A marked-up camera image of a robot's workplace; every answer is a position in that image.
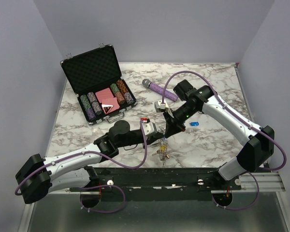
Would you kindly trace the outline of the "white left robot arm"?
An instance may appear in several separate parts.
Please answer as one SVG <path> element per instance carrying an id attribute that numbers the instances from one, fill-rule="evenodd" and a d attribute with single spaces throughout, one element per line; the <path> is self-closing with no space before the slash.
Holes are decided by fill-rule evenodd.
<path id="1" fill-rule="evenodd" d="M 18 186 L 14 193 L 22 196 L 26 204 L 35 203 L 54 190 L 71 187 L 71 181 L 61 181 L 60 177 L 69 173 L 76 177 L 78 169 L 106 160 L 127 168 L 114 160 L 120 147 L 142 144 L 146 149 L 163 137 L 149 119 L 141 119 L 137 130 L 131 130 L 125 120 L 117 121 L 105 135 L 74 152 L 46 158 L 40 154 L 30 156 L 15 175 Z"/>

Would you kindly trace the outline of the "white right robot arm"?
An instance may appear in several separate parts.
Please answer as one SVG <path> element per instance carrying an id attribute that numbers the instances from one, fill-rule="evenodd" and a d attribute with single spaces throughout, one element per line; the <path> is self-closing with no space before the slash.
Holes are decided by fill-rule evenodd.
<path id="1" fill-rule="evenodd" d="M 196 89 L 187 80 L 183 80 L 174 87 L 174 92 L 184 104 L 175 111 L 170 109 L 163 113 L 166 138 L 184 132 L 185 121 L 195 113 L 202 112 L 228 130 L 243 147 L 235 158 L 216 171 L 213 185 L 217 189 L 226 188 L 231 179 L 244 172 L 254 172 L 272 156 L 274 130 L 269 126 L 262 128 L 228 107 L 209 86 Z"/>

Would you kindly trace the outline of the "blue key tag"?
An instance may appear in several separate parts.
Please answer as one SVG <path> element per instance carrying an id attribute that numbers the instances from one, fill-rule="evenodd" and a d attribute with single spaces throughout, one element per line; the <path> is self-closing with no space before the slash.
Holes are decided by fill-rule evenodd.
<path id="1" fill-rule="evenodd" d="M 190 126 L 192 126 L 192 127 L 199 126 L 199 122 L 197 122 L 197 121 L 189 122 L 189 124 L 190 124 Z"/>

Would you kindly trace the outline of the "round metal key ring disc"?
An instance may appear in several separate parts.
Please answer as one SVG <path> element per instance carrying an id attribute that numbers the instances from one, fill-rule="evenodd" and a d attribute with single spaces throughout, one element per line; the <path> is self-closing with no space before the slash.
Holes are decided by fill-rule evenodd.
<path id="1" fill-rule="evenodd" d="M 170 155 L 168 154 L 168 143 L 165 136 L 158 139 L 158 141 L 153 144 L 153 146 L 157 146 L 158 149 L 151 155 L 151 156 L 158 156 L 160 162 L 164 166 L 166 164 L 166 161 L 170 158 Z"/>

